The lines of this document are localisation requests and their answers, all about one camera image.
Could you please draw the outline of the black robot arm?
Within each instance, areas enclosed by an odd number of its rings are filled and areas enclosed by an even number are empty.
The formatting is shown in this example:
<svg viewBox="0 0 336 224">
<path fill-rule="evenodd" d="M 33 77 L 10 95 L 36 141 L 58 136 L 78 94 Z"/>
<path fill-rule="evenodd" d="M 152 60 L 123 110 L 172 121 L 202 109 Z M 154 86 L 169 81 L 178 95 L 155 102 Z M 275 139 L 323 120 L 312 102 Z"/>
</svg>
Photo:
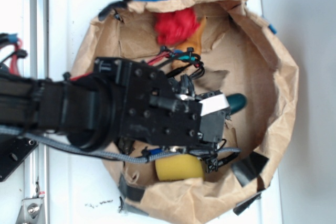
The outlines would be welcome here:
<svg viewBox="0 0 336 224">
<path fill-rule="evenodd" d="M 1 123 L 23 132 L 55 132 L 84 150 L 121 139 L 211 150 L 222 140 L 230 105 L 219 91 L 196 95 L 160 69 L 98 58 L 92 73 L 53 82 L 1 75 Z"/>
</svg>

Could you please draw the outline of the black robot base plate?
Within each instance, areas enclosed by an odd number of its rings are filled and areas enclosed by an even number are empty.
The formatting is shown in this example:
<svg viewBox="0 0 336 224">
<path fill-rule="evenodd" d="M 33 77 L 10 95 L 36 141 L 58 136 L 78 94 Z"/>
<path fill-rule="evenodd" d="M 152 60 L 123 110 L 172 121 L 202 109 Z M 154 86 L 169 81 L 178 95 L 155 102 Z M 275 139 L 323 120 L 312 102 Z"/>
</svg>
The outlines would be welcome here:
<svg viewBox="0 0 336 224">
<path fill-rule="evenodd" d="M 38 146 L 28 138 L 1 134 L 1 183 L 4 182 Z"/>
</svg>

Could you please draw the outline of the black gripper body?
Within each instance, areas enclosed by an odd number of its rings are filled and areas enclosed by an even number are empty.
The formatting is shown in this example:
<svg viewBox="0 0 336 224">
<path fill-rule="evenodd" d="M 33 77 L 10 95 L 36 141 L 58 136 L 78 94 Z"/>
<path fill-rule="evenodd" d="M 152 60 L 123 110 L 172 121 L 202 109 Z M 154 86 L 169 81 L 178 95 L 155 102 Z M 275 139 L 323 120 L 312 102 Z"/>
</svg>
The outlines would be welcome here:
<svg viewBox="0 0 336 224">
<path fill-rule="evenodd" d="M 114 141 L 132 138 L 163 147 L 216 147 L 223 139 L 229 103 L 220 91 L 186 94 L 194 86 L 177 82 L 145 63 L 98 57 L 94 73 L 111 96 Z"/>
</svg>

